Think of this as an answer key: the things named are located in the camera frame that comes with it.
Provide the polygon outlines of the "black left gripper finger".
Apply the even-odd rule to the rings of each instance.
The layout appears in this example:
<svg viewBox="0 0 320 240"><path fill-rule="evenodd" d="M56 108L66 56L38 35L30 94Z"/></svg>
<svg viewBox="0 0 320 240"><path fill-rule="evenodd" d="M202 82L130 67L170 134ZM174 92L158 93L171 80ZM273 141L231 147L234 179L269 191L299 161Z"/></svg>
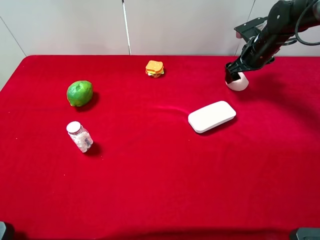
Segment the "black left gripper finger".
<svg viewBox="0 0 320 240"><path fill-rule="evenodd" d="M225 82L231 83L233 80L233 73L239 73L241 69L241 64L239 62L228 62L225 65Z"/></svg>

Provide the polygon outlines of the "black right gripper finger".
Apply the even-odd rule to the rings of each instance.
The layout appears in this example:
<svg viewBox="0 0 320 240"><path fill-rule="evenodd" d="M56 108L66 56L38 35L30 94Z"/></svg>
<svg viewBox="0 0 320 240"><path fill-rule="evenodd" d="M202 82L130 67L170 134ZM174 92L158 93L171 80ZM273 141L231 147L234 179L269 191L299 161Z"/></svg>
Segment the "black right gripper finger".
<svg viewBox="0 0 320 240"><path fill-rule="evenodd" d="M241 74L240 72L235 72L235 73L233 73L233 74L232 74L232 79L233 79L234 81L240 80L240 79L241 79L241 75L240 75L240 74Z"/></svg>

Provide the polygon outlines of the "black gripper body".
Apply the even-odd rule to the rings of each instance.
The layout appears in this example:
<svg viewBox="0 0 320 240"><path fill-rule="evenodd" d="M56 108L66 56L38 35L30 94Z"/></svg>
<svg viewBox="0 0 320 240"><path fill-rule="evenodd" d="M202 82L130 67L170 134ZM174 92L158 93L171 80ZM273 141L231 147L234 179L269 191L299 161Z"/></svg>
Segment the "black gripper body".
<svg viewBox="0 0 320 240"><path fill-rule="evenodd" d="M297 0L279 0L266 19L263 30L245 45L239 61L242 72L256 71L273 61L282 46L296 43L295 25L299 7Z"/></svg>

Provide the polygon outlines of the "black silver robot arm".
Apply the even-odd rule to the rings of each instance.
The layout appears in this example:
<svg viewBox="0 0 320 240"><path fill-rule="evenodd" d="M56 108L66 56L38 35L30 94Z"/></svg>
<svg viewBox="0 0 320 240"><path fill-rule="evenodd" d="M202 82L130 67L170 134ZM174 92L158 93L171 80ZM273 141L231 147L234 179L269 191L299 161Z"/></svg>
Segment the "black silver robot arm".
<svg viewBox="0 0 320 240"><path fill-rule="evenodd" d="M234 28L246 44L239 57L225 65L225 82L241 79L240 73L257 71L271 64L282 46L296 42L318 46L319 42L302 40L300 32L320 24L318 0L279 0L268 16L258 17Z"/></svg>

